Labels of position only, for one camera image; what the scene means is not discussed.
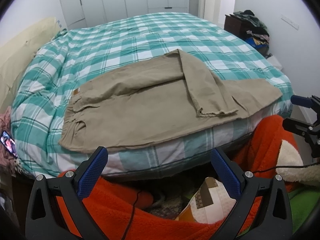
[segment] cream upholstered headboard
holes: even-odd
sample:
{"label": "cream upholstered headboard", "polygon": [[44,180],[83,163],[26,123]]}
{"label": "cream upholstered headboard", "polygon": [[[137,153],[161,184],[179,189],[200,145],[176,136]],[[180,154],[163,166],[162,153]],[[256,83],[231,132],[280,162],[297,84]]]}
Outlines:
{"label": "cream upholstered headboard", "polygon": [[60,31],[54,17],[31,25],[0,48],[0,113],[13,103],[27,66],[38,49]]}

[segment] screw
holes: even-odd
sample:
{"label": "screw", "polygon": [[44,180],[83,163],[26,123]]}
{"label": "screw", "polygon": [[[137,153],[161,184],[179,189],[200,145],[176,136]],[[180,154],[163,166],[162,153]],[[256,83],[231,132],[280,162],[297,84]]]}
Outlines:
{"label": "screw", "polygon": [[251,171],[246,171],[244,174],[248,178],[252,178],[253,177],[253,173]]}
{"label": "screw", "polygon": [[42,174],[38,175],[36,179],[37,180],[42,180],[43,179],[43,175]]}
{"label": "screw", "polygon": [[276,180],[282,180],[282,177],[279,174],[277,174],[276,175]]}
{"label": "screw", "polygon": [[74,172],[73,171],[67,171],[66,177],[71,178],[73,176]]}

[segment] pink cloth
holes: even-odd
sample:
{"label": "pink cloth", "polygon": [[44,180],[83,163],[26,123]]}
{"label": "pink cloth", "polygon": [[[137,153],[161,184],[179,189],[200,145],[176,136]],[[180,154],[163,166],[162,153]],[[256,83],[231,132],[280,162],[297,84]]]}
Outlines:
{"label": "pink cloth", "polygon": [[[11,106],[7,108],[4,114],[0,114],[0,133],[6,131],[11,136],[10,129],[10,113]],[[14,157],[5,149],[4,145],[0,142],[0,166],[10,174],[15,174]]]}

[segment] plaid bedspread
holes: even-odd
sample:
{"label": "plaid bedspread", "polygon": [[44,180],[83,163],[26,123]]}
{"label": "plaid bedspread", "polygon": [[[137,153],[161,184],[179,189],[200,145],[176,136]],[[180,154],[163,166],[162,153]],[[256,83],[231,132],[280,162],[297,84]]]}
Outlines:
{"label": "plaid bedspread", "polygon": [[263,117],[290,114],[289,79],[244,41],[190,14],[148,14],[92,28],[64,30],[39,49],[12,106],[12,134],[24,171],[34,176],[57,176],[77,168],[89,157],[58,144],[74,89],[107,71],[175,49],[198,57],[224,80],[265,78],[283,96],[246,120],[154,147],[109,152],[103,174],[121,180],[170,176],[208,162],[212,148],[252,132]]}

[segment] wire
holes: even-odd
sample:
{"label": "wire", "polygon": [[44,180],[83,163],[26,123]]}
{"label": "wire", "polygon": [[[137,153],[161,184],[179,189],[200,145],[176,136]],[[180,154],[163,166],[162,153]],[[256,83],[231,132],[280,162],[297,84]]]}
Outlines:
{"label": "wire", "polygon": [[136,198],[135,202],[134,202],[133,205],[132,205],[132,213],[131,213],[131,217],[130,217],[129,223],[128,223],[127,228],[125,229],[125,231],[124,231],[124,233],[123,233],[123,236],[122,236],[121,240],[125,240],[125,237],[127,236],[127,233],[128,233],[128,231],[129,231],[129,228],[130,228],[131,223],[132,223],[132,221],[133,221],[133,216],[134,216],[134,212],[135,212],[135,209],[136,209],[135,205],[136,205],[136,203],[138,202],[139,193],[141,193],[141,192],[142,192],[142,190],[140,190],[140,191],[137,193],[137,198]]}
{"label": "wire", "polygon": [[275,167],[272,167],[270,169],[263,170],[263,171],[253,171],[252,173],[263,173],[263,172],[275,170],[275,169],[278,169],[278,168],[302,169],[302,168],[307,168],[307,167],[316,166],[316,165],[320,165],[320,163],[313,163],[313,164],[304,165],[304,166],[275,166]]}

